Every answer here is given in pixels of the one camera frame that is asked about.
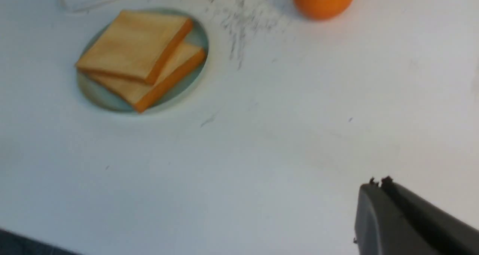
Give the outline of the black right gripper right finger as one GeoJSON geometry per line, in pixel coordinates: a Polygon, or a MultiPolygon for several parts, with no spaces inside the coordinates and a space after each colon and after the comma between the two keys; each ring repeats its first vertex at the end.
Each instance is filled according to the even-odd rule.
{"type": "Polygon", "coordinates": [[[382,178],[381,189],[414,230],[440,255],[478,254],[477,229],[395,183],[389,176],[382,178]]]}

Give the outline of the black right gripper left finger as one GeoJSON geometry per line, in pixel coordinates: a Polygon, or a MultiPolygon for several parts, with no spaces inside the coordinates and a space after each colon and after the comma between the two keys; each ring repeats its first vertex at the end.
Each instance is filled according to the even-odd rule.
{"type": "Polygon", "coordinates": [[[354,232],[361,255],[439,255],[382,191],[381,180],[373,177],[359,188],[354,232]]]}

